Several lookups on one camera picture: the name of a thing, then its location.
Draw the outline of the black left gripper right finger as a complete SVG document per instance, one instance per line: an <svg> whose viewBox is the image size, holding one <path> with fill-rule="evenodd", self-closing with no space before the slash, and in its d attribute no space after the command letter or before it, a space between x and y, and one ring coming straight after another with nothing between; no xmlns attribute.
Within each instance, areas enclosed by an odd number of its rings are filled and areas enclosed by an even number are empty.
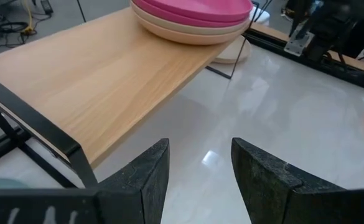
<svg viewBox="0 0 364 224"><path fill-rule="evenodd" d="M252 224L364 224L364 189L344 189L242 138L232 139L231 160Z"/></svg>

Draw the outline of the black power adapter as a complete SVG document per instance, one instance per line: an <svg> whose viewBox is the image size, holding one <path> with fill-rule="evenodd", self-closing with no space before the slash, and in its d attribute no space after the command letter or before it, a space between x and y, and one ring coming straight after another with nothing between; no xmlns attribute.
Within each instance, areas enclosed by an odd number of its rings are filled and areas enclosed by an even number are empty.
<svg viewBox="0 0 364 224"><path fill-rule="evenodd" d="M49 0L40 0L40 3L46 15L51 15L54 12Z"/></svg>

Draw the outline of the white glossy table mat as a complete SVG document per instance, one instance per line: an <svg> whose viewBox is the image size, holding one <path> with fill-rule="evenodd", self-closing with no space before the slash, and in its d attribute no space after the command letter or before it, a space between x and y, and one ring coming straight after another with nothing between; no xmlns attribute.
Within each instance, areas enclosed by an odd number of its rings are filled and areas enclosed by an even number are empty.
<svg viewBox="0 0 364 224"><path fill-rule="evenodd" d="M245 224L234 137L343 188L364 188L364 89L259 47L231 80L202 70L94 173L105 180L168 138L163 224Z"/></svg>

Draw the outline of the wooden shelf with black frame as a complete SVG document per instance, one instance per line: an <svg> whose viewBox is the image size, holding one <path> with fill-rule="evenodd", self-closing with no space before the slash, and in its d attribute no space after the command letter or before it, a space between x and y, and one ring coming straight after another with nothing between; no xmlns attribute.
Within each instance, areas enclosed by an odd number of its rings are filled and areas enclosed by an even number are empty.
<svg viewBox="0 0 364 224"><path fill-rule="evenodd" d="M235 39L190 45L149 32L127 7L0 53L0 125L12 118L82 183Z"/></svg>

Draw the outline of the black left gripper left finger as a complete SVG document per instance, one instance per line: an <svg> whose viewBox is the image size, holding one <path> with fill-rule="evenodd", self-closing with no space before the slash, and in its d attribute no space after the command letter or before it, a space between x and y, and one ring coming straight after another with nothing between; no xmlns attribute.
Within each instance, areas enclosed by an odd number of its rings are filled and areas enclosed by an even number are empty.
<svg viewBox="0 0 364 224"><path fill-rule="evenodd" d="M160 224L169 181L169 140L84 189L0 189L0 224Z"/></svg>

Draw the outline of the beige plate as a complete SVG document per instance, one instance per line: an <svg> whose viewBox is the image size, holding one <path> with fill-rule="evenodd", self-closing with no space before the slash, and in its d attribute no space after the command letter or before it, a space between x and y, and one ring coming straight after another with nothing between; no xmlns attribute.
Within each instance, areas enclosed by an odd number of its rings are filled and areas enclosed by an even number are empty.
<svg viewBox="0 0 364 224"><path fill-rule="evenodd" d="M197 34L197 35L221 35L221 34L227 34L234 31L237 31L241 28L246 27L249 23L244 23L241 27L225 27L225 28L209 28L209 27L195 27L195 26L187 26L183 24L178 24L175 22L167 22L162 19L157 20L155 17L151 19L150 17L144 18L141 17L144 20L155 24L157 26L160 26L165 29L177 31L177 32L183 32L187 34Z"/></svg>

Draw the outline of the teal plate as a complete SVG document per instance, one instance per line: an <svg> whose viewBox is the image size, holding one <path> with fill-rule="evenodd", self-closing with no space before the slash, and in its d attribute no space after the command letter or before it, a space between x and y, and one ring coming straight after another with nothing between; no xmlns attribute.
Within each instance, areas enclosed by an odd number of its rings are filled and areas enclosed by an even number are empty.
<svg viewBox="0 0 364 224"><path fill-rule="evenodd" d="M0 179L0 189L29 189L30 187L18 180Z"/></svg>

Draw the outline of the salmon pink plate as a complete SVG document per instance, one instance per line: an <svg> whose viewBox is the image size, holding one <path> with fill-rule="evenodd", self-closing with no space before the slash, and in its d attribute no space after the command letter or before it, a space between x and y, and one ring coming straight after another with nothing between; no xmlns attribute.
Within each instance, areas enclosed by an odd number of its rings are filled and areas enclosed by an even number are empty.
<svg viewBox="0 0 364 224"><path fill-rule="evenodd" d="M235 39L238 35L241 35L249 27L248 24L246 27L241 28L237 31L221 35L187 34L183 32L177 32L165 29L155 24L152 24L144 20L143 18L139 17L135 12L134 15L137 17L138 22L143 27L145 27L149 32L167 40L190 45L213 45L213 44L224 43L229 40Z"/></svg>

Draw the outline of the white rounded plastic object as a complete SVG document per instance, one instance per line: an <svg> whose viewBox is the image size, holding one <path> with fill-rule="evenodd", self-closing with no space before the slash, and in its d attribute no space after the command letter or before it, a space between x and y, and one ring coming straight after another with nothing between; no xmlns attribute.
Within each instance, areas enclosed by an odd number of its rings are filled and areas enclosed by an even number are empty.
<svg viewBox="0 0 364 224"><path fill-rule="evenodd" d="M268 13L267 11L263 11L262 9L258 9L256 6L254 6L250 12L250 19L264 26L268 26L270 13Z"/></svg>

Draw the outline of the magenta plate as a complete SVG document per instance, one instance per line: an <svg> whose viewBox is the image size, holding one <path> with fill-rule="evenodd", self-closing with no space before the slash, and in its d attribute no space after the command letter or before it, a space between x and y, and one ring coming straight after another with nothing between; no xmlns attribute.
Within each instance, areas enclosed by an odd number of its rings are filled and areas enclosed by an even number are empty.
<svg viewBox="0 0 364 224"><path fill-rule="evenodd" d="M194 19L216 22L245 20L253 9L251 0L141 0L150 6Z"/></svg>
<svg viewBox="0 0 364 224"><path fill-rule="evenodd" d="M241 27L244 23L249 23L251 21L250 17L235 22L215 22L215 21L194 19L166 11L157 6L153 6L148 2L146 2L145 0L130 0L130 5L133 8L133 10L137 12L141 17L144 18L150 17L151 19L155 17L157 20L162 19L167 22L175 22L187 26L209 27L209 28L225 28L225 27L236 27L236 26Z"/></svg>

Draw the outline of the light grey plate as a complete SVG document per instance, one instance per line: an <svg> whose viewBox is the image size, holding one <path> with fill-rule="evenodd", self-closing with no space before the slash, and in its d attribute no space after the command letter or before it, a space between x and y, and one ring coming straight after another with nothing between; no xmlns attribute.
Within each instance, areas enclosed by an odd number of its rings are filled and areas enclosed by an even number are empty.
<svg viewBox="0 0 364 224"><path fill-rule="evenodd" d="M221 54L219 54L213 63L233 64L245 61L251 55L251 44L243 36L235 39Z"/></svg>

